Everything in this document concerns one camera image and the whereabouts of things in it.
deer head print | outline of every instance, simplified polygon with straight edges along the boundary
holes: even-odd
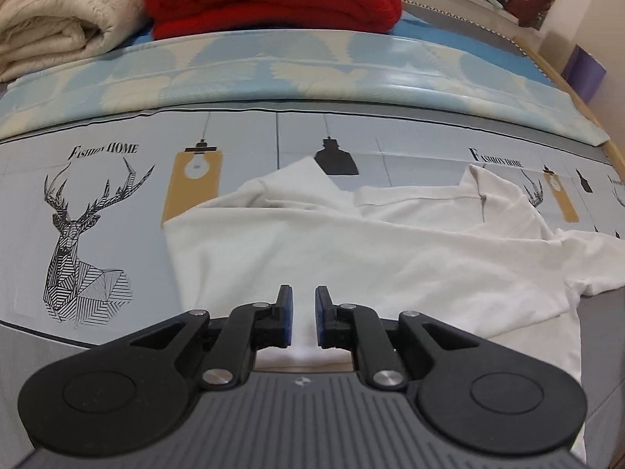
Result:
[[[616,187],[614,187],[614,190],[612,191],[612,193],[614,194],[614,197],[616,197],[616,200],[619,202],[619,204],[623,206],[623,208],[625,208],[625,200],[622,200],[619,197],[619,193],[616,191]]]
[[[102,270],[78,258],[80,235],[100,219],[98,212],[133,195],[148,179],[154,166],[135,184],[136,172],[124,159],[128,177],[115,195],[107,180],[104,194],[89,203],[76,220],[68,213],[68,202],[63,197],[65,180],[55,191],[55,183],[69,166],[58,173],[48,185],[44,181],[44,199],[52,208],[52,223],[57,228],[57,241],[48,267],[43,301],[48,313],[58,322],[73,320],[75,324],[104,324],[132,299],[126,274],[120,269]]]
[[[532,190],[533,192],[530,192],[529,189],[525,187],[525,191],[527,192],[527,199],[529,200],[530,204],[536,208],[537,206],[540,205],[540,203],[543,202],[543,199],[545,198],[545,194],[543,192],[543,184],[541,183],[540,180],[538,180],[538,185],[536,185],[536,183],[534,183],[530,177],[525,174],[525,171],[523,169],[521,169],[521,172],[523,173],[523,176],[525,176],[525,178],[527,178],[527,180],[531,183],[532,185]]]

metal pivot screw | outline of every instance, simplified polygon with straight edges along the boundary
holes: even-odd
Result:
[[[395,387],[404,382],[404,376],[396,370],[380,370],[373,374],[376,384],[385,388]]]
[[[233,377],[232,372],[225,368],[209,368],[202,374],[204,382],[210,385],[227,385]]]

round black disc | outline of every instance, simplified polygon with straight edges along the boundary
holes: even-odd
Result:
[[[486,345],[494,349],[449,351],[424,378],[417,406],[432,426],[492,455],[529,456],[571,446],[586,415],[577,382],[554,366]]]
[[[184,416],[188,401],[188,386],[171,361],[154,349],[131,347],[43,368],[23,386],[18,409],[35,443],[103,457],[161,439]]]

shirt sleeve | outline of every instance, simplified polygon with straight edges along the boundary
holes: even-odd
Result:
[[[565,284],[576,301],[625,286],[625,241],[603,233],[561,231]]]

bed sheet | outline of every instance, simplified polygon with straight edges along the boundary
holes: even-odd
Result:
[[[2,329],[9,330],[7,333],[27,331],[37,340],[90,346],[179,313],[161,220],[165,206],[171,205],[170,185],[179,184],[184,175],[181,161],[186,157],[185,149],[200,139],[216,146],[223,158],[215,194],[227,194],[248,179],[314,155],[323,148],[324,139],[332,137],[351,155],[358,169],[356,175],[332,177],[342,189],[457,184],[466,165],[476,163],[526,189],[551,227],[625,235],[625,206],[620,202],[625,200],[625,187],[611,166],[469,126],[475,127],[475,122],[463,126],[345,110],[315,112],[298,110],[297,104],[276,111],[259,104],[253,110],[182,107],[118,116],[0,143]],[[51,219],[54,209],[43,196],[46,178],[49,184],[60,173],[57,182],[67,180],[63,194],[69,216],[76,219],[87,204],[102,195],[107,182],[111,191],[123,184],[129,174],[124,161],[135,172],[137,182],[147,174],[144,184],[128,200],[102,211],[98,223],[85,231],[76,245],[77,257],[89,267],[93,280],[113,270],[118,281],[116,291],[123,291],[125,296],[116,298],[115,308],[110,308],[103,297],[92,310],[88,302],[75,297],[69,307],[76,313],[74,317],[54,318],[46,310],[45,297],[50,287],[48,267],[59,245],[59,233]],[[552,175],[557,176],[560,188],[553,188]],[[610,458],[611,452],[606,450],[611,448],[606,448],[598,436],[607,428],[619,427],[622,418],[613,407],[602,403],[610,401],[610,405],[621,407],[613,402],[620,399],[614,387],[621,379],[617,362],[625,341],[601,339],[610,335],[593,319],[603,315],[617,322],[621,319],[618,308],[625,313],[625,306],[622,297],[620,304],[614,303],[616,312],[582,310],[586,305],[584,300],[580,311],[582,329],[586,326],[582,381],[591,397],[592,414],[587,449],[591,466],[601,467],[593,460]],[[603,308],[607,304],[594,305]],[[613,344],[611,355],[605,350],[606,343]],[[601,377],[601,368],[592,366],[597,354],[602,354],[605,368],[612,372],[609,379]],[[4,407],[13,407],[15,398],[6,398]],[[12,448],[0,442],[0,453],[4,449]]]
[[[0,98],[0,139],[127,111],[223,100],[348,100],[493,118],[591,145],[570,96],[472,54],[341,30],[160,40],[27,75]]]
[[[418,10],[415,10],[415,7],[415,5],[411,5],[412,11],[417,13],[417,16],[413,16],[404,11],[401,19],[390,31],[390,34],[397,37],[426,40],[427,42],[459,49],[514,74],[545,84],[546,86],[554,86],[536,64],[523,54],[521,49],[515,46],[514,43],[504,39],[504,37],[498,36],[500,39],[503,39],[503,41],[486,39],[487,42],[484,42],[475,36],[479,35],[481,39],[484,39],[484,34],[493,34],[495,36],[496,34],[471,23],[469,23],[470,26],[482,30],[484,33],[478,34],[475,30],[465,32],[465,34],[458,33],[452,30],[466,30],[466,26],[458,26],[459,23],[463,22],[460,21],[460,19],[421,7],[417,7]],[[442,28],[440,25],[435,26],[431,23],[431,21],[441,21],[443,19],[445,19],[443,24],[448,25],[448,29]]]

